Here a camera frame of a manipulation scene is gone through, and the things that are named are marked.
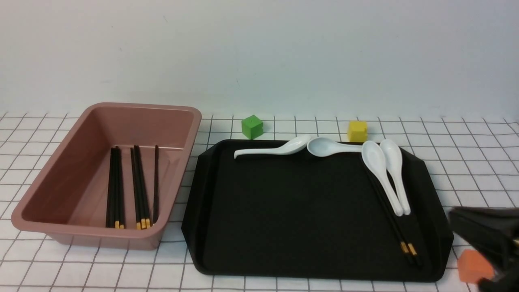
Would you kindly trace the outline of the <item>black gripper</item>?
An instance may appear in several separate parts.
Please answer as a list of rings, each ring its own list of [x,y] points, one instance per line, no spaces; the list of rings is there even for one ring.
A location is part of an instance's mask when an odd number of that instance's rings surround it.
[[[458,206],[448,212],[452,231],[467,241],[493,270],[491,277],[477,277],[480,292],[517,292],[518,208],[479,208]]]

